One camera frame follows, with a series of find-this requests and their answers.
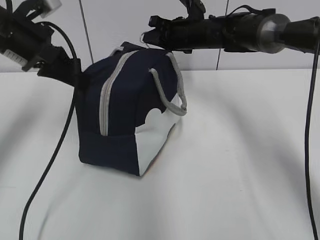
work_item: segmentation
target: bag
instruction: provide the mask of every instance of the bag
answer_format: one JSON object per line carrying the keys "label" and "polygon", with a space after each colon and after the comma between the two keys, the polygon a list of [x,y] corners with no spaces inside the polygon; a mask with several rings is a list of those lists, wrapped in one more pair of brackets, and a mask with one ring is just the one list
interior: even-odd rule
{"label": "bag", "polygon": [[84,74],[89,87],[76,104],[81,162],[142,176],[187,113],[173,54],[124,42]]}

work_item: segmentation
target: white sticker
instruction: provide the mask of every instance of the white sticker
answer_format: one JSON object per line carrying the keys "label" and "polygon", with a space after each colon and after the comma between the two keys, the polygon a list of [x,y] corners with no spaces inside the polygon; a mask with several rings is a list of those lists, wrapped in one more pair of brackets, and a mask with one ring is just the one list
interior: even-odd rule
{"label": "white sticker", "polygon": [[17,64],[20,64],[22,67],[24,67],[28,63],[28,61],[25,58],[9,49],[7,49],[3,55],[11,59],[12,61],[16,62]]}

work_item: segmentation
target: zipper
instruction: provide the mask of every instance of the zipper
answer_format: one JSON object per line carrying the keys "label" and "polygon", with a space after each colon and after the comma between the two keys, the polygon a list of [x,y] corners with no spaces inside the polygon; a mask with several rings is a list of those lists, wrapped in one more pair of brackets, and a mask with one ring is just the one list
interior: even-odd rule
{"label": "zipper", "polygon": [[115,67],[111,76],[103,84],[100,95],[100,107],[99,107],[99,123],[100,123],[100,133],[102,136],[108,136],[108,125],[109,125],[109,103],[112,86],[117,79],[119,73],[124,67],[126,61],[138,51],[132,51],[124,54],[117,66]]}

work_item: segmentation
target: white tabletop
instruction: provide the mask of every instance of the white tabletop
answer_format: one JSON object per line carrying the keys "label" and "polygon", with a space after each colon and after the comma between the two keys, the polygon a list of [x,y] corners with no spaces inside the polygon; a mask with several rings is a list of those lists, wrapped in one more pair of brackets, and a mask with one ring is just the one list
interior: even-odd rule
{"label": "white tabletop", "polygon": [[[143,178],[82,164],[76,118],[31,205],[26,240],[311,240],[304,178],[310,70],[186,71],[188,114]],[[320,224],[320,84],[311,175]],[[0,74],[0,239],[62,132],[73,89]]]}

